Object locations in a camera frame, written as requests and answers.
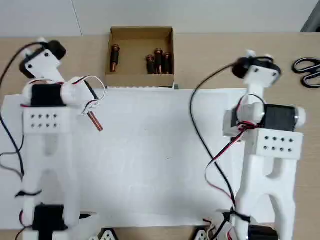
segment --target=white plastic bracket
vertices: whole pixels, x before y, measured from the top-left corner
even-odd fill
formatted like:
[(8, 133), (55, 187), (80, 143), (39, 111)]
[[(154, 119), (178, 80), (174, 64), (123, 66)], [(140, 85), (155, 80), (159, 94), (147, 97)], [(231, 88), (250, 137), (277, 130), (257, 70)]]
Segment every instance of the white plastic bracket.
[(49, 79), (51, 83), (64, 82), (58, 71), (61, 62), (46, 49), (25, 64), (25, 68), (37, 79)]
[[(258, 200), (269, 195), (275, 211), (275, 229), (281, 240), (291, 240), (296, 204), (294, 188), (297, 162), (301, 157), (303, 134), (257, 128), (248, 131), (236, 211), (251, 216)], [(264, 174), (265, 161), (274, 159), (273, 171)], [(238, 240), (247, 239), (249, 223), (233, 216)]]
[[(63, 188), (65, 224), (78, 224), (80, 215), (77, 172), (73, 161), (72, 131), (76, 114), (69, 107), (25, 107), (23, 127), (26, 158), (22, 190), (38, 192), (44, 172), (54, 171)], [(25, 196), (23, 222), (31, 225), (37, 198)]]
[(116, 237), (114, 236), (113, 232), (110, 230), (106, 230), (100, 240), (117, 240)]
[(199, 230), (193, 240), (208, 240), (206, 231), (202, 229)]

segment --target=black scissors handle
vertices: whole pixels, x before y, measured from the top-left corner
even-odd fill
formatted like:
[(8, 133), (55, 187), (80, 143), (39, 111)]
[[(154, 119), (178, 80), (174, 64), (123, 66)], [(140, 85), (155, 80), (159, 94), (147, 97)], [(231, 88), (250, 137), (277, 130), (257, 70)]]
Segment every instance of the black scissors handle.
[[(297, 68), (300, 63), (312, 63), (312, 66), (307, 66), (304, 68)], [(310, 79), (314, 79), (320, 76), (320, 60), (313, 57), (304, 57), (296, 60), (291, 67), (292, 71), (296, 74), (310, 73), (301, 79), (301, 84), (309, 89), (320, 88), (320, 84), (309, 83)]]

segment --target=open cardboard box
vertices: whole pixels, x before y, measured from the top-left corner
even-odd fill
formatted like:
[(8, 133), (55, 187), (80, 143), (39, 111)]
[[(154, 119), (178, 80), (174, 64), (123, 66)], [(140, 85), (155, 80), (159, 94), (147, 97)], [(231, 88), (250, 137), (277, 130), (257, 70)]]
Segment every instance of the open cardboard box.
[[(174, 30), (169, 26), (112, 27), (107, 53), (106, 83), (111, 87), (172, 87), (174, 85)], [(110, 71), (111, 47), (120, 47), (118, 65)], [(149, 75), (146, 56), (156, 48), (172, 54), (173, 74)]]

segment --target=red wire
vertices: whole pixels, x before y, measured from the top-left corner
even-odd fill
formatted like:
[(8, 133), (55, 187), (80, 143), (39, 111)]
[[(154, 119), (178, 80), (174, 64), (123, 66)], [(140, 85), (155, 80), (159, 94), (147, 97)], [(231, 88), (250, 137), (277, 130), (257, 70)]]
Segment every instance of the red wire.
[(231, 237), (230, 231), (231, 231), (231, 229), (228, 231), (228, 233), (226, 234), (226, 236), (227, 236), (228, 240), (233, 240), (232, 237)]
[(34, 80), (32, 82), (29, 82), (29, 84), (34, 84), (36, 82), (41, 82), (41, 81), (52, 81), (52, 80), (49, 80), (49, 79), (38, 79), (38, 80)]
[[(209, 163), (208, 165), (206, 166), (205, 168), (205, 171), (207, 171), (208, 167), (213, 163), (215, 162), (222, 154), (224, 154), (234, 143), (236, 143), (240, 138), (241, 136), (243, 135), (244, 131), (242, 131), (240, 134), (238, 134), (235, 138), (233, 138)], [(218, 187), (214, 184), (212, 184), (208, 178), (207, 178), (207, 174), (204, 175), (204, 178), (205, 178), (205, 181), (213, 188), (223, 192), (224, 194), (226, 194), (231, 200), (232, 200), (232, 197), (229, 195), (229, 193), (227, 193), (224, 189), (222, 189), (221, 187)]]

